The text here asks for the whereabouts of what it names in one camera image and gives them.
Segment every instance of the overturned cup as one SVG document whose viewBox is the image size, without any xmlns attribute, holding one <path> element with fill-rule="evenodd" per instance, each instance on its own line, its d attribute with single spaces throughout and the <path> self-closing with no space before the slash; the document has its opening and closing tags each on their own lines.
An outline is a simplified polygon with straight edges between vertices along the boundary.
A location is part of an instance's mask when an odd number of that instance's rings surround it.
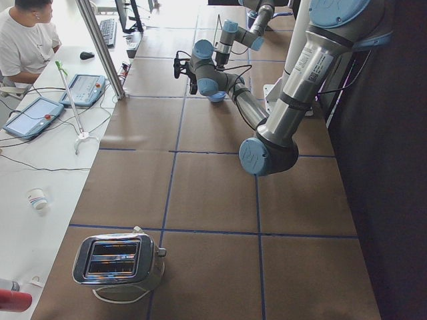
<svg viewBox="0 0 427 320">
<path fill-rule="evenodd" d="M 47 199 L 42 189 L 31 189 L 27 192 L 27 199 L 36 210 L 47 206 Z"/>
</svg>

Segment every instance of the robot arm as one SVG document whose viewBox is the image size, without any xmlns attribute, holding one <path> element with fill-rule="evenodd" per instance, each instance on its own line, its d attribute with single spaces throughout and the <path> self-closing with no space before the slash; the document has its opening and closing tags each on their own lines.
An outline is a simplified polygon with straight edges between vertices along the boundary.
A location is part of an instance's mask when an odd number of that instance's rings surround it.
<svg viewBox="0 0 427 320">
<path fill-rule="evenodd" d="M 242 40 L 243 32 L 255 39 L 247 46 L 259 49 L 261 41 L 257 39 L 274 14 L 273 1 L 240 0 L 240 4 L 258 12 L 262 10 L 251 31 L 242 31 L 232 22 L 224 24 L 217 67 L 211 59 L 215 48 L 209 41 L 201 40 L 193 48 L 187 69 L 195 75 L 202 95 L 225 91 L 239 107 L 256 131 L 255 136 L 246 139 L 240 147 L 241 164 L 248 173 L 269 175 L 285 171 L 297 161 L 298 147 L 292 137 L 338 57 L 354 49 L 369 49 L 388 42 L 393 0 L 311 0 L 306 45 L 271 115 L 244 87 L 242 79 L 221 71 L 233 41 Z"/>
</svg>

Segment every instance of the person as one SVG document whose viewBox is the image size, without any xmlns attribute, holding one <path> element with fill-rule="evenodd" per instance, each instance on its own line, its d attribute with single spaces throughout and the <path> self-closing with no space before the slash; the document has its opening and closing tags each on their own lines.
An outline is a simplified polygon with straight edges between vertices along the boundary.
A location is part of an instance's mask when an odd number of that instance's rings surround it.
<svg viewBox="0 0 427 320">
<path fill-rule="evenodd" d="M 61 45 L 51 22 L 52 1 L 15 0 L 13 7 L 0 13 L 0 71 L 5 85 L 33 84 Z"/>
</svg>

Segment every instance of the person's neck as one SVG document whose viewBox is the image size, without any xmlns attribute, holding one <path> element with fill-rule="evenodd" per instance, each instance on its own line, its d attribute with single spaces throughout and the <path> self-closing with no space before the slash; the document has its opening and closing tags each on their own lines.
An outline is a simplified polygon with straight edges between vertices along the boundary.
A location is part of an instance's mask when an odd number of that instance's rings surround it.
<svg viewBox="0 0 427 320">
<path fill-rule="evenodd" d="M 9 10 L 9 14 L 12 17 L 13 20 L 18 22 L 20 25 L 23 25 L 24 27 L 34 27 L 35 22 L 31 17 L 28 16 L 28 14 L 23 13 L 22 11 L 18 10 L 16 7 L 12 7 Z"/>
</svg>

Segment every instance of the computer mouse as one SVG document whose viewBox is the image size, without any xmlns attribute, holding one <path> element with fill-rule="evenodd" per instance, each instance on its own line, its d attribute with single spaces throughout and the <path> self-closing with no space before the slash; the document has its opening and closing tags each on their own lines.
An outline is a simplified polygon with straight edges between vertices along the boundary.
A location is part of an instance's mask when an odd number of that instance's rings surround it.
<svg viewBox="0 0 427 320">
<path fill-rule="evenodd" d="M 86 52 L 83 51 L 82 53 L 80 53 L 80 59 L 82 60 L 88 60 L 90 58 L 93 58 L 95 55 L 92 52 Z"/>
</svg>

